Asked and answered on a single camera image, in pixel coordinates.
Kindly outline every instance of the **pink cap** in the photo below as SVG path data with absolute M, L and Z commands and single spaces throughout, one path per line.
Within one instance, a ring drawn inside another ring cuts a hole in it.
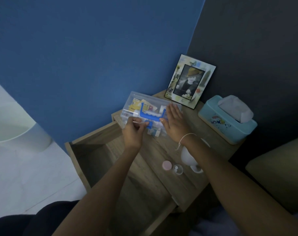
M 162 168 L 164 170 L 170 170 L 170 169 L 172 169 L 172 163 L 170 161 L 166 160 L 162 163 Z

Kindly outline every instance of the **white mug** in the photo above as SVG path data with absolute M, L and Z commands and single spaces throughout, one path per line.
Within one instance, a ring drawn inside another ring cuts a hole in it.
M 190 166 L 190 168 L 195 172 L 195 173 L 202 173 L 203 170 L 200 169 L 200 167 L 198 166 L 197 161 L 193 158 L 193 156 L 188 152 L 186 147 L 183 147 L 182 149 L 182 154 L 181 154 L 181 159 L 182 162 L 188 166 Z

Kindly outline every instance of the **picture frame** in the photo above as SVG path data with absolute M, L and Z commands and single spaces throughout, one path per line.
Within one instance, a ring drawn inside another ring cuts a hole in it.
M 164 97 L 194 109 L 215 68 L 182 54 Z

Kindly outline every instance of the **blue wall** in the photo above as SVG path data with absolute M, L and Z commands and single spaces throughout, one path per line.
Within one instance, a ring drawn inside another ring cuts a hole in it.
M 166 89 L 204 0 L 0 0 L 0 84 L 60 145 Z

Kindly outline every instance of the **open drawer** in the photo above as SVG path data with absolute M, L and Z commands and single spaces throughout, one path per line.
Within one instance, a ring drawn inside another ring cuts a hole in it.
M 124 150 L 122 130 L 112 122 L 65 143 L 77 174 L 89 192 Z M 112 235 L 150 235 L 176 204 L 138 154 L 132 163 L 109 225 Z

